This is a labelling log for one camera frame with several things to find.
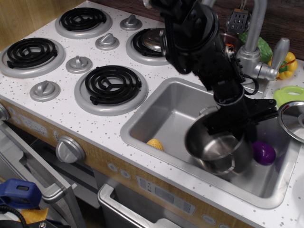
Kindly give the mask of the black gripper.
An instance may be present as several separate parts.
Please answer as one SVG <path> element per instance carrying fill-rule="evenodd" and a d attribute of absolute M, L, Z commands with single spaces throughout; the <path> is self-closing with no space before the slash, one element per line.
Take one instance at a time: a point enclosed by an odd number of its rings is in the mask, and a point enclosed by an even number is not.
<path fill-rule="evenodd" d="M 243 129 L 246 140 L 254 143 L 257 140 L 256 125 L 277 116 L 275 99 L 252 99 L 244 96 L 239 102 L 222 105 L 218 111 L 204 116 L 202 124 L 209 134 Z"/>

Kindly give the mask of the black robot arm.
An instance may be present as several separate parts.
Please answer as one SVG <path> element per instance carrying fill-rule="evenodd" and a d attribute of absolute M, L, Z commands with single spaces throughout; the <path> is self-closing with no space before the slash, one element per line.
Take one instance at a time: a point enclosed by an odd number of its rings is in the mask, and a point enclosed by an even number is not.
<path fill-rule="evenodd" d="M 257 124 L 277 116 L 276 103 L 247 97 L 242 66 L 219 34 L 214 9 L 197 0 L 150 0 L 146 5 L 164 19 L 160 41 L 167 61 L 181 74 L 198 76 L 213 92 L 219 110 L 204 116 L 202 126 L 211 135 L 230 132 L 255 142 Z"/>

